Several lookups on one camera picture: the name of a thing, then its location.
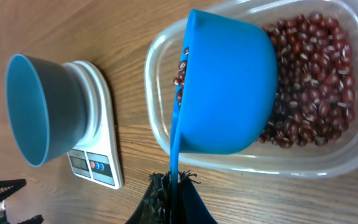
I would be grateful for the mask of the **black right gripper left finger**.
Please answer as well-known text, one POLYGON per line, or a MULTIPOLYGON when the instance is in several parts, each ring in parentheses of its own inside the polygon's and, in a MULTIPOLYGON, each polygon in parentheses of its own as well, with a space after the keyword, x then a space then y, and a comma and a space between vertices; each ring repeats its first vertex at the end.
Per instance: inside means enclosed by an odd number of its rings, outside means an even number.
POLYGON ((170 223, 170 173, 153 173, 138 207, 126 224, 170 223))

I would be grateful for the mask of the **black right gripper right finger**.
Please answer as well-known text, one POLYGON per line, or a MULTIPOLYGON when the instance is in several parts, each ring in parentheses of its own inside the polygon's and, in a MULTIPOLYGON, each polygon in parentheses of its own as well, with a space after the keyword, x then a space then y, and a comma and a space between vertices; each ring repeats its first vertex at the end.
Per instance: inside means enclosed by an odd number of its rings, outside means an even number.
POLYGON ((186 171, 180 172, 179 175, 177 223, 217 224, 194 186, 198 182, 191 179, 191 177, 196 177, 197 174, 186 171))

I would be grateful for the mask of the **blue plastic measuring scoop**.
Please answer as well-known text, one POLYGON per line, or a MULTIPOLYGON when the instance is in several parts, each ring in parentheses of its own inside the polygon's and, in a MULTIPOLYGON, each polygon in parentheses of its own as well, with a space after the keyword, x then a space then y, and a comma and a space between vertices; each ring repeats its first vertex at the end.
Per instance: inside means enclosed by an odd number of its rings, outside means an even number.
POLYGON ((172 223, 179 221, 179 155, 249 147, 267 124, 278 86, 270 37, 249 22, 192 10, 181 57, 185 81, 175 93, 170 136, 172 223))

